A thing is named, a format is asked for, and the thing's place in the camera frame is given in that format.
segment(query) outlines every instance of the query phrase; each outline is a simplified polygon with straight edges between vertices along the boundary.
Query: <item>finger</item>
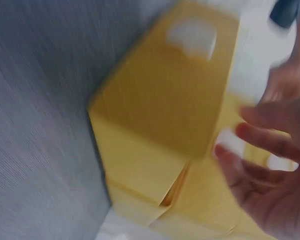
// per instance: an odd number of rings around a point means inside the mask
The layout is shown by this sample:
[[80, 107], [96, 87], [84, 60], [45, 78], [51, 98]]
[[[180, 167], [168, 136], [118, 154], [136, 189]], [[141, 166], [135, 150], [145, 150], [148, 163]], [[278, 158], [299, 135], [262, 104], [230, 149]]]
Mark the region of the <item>finger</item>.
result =
[[259, 103], [272, 102], [275, 95], [275, 88], [268, 83]]
[[249, 124], [265, 128], [290, 132], [290, 113], [288, 102], [267, 102], [257, 106], [243, 106], [240, 115]]
[[239, 138], [257, 148], [300, 164], [300, 149], [292, 143], [290, 137], [267, 129], [257, 128], [247, 123], [239, 124], [235, 129], [235, 133]]
[[285, 172], [271, 171], [244, 161], [222, 145], [217, 145], [214, 151], [230, 190], [243, 208], [248, 209], [252, 203], [273, 189], [260, 184], [261, 182], [277, 185], [285, 177]]

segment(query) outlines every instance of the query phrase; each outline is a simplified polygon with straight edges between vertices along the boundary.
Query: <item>white surface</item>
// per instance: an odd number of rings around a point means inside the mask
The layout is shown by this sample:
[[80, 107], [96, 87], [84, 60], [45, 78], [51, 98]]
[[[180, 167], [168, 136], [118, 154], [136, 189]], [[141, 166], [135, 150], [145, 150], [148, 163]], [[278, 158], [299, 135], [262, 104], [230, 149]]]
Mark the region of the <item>white surface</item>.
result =
[[237, 137], [231, 128], [226, 128], [219, 133], [215, 141], [215, 145], [217, 144], [223, 144], [241, 158], [244, 157], [246, 142]]
[[271, 154], [266, 161], [266, 166], [271, 170], [290, 172], [292, 164], [290, 159]]
[[293, 172], [294, 172], [295, 170], [297, 170], [298, 167], [299, 167], [299, 164], [298, 164], [298, 163], [296, 163], [296, 162], [293, 162], [293, 163], [292, 163], [292, 171], [293, 171]]
[[[142, 12], [151, 12], [153, 2]], [[281, 62], [292, 51], [296, 27], [286, 34], [274, 31], [269, 25], [269, 11], [275, 0], [192, 0], [209, 3], [215, 8], [240, 18], [241, 27], [234, 55], [229, 90], [253, 97], [258, 101], [266, 87], [271, 65]], [[109, 212], [96, 240], [169, 240], [150, 229], [131, 223]]]
[[183, 19], [168, 31], [167, 41], [182, 48], [190, 57], [198, 54], [209, 61], [215, 50], [217, 30], [209, 22], [201, 19]]
[[95, 240], [172, 240], [110, 210]]

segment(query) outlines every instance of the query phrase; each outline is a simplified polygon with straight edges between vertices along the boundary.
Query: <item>dark object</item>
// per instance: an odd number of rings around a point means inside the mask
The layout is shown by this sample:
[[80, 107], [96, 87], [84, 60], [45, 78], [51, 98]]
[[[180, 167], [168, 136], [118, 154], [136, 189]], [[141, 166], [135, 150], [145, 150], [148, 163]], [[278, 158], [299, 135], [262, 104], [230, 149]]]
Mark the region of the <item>dark object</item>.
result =
[[289, 29], [296, 20], [300, 22], [300, 0], [278, 0], [270, 14], [278, 26]]

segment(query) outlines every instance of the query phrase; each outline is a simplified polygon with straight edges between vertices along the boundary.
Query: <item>gray carpet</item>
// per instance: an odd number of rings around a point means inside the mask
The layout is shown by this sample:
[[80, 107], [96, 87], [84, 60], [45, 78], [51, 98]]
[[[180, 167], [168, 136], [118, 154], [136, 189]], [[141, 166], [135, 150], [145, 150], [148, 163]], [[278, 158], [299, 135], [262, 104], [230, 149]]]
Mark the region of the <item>gray carpet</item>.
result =
[[110, 201], [86, 104], [173, 0], [0, 0], [0, 240], [93, 240]]

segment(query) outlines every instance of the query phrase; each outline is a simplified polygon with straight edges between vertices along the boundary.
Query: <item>yellow box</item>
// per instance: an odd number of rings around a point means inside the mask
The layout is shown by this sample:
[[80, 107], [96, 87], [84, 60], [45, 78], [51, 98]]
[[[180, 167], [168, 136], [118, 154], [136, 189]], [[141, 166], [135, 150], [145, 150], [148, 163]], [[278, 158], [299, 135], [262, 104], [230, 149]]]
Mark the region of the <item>yellow box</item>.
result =
[[119, 184], [108, 181], [107, 187], [113, 209], [122, 217], [143, 226], [149, 226], [169, 208], [155, 205], [148, 199], [120, 187]]
[[[179, 22], [216, 30], [211, 58], [168, 41]], [[210, 152], [235, 50], [239, 21], [202, 4], [181, 1], [109, 76], [88, 112], [114, 205], [145, 200], [148, 225], [171, 207], [190, 161]], [[155, 207], [149, 214], [148, 203]]]

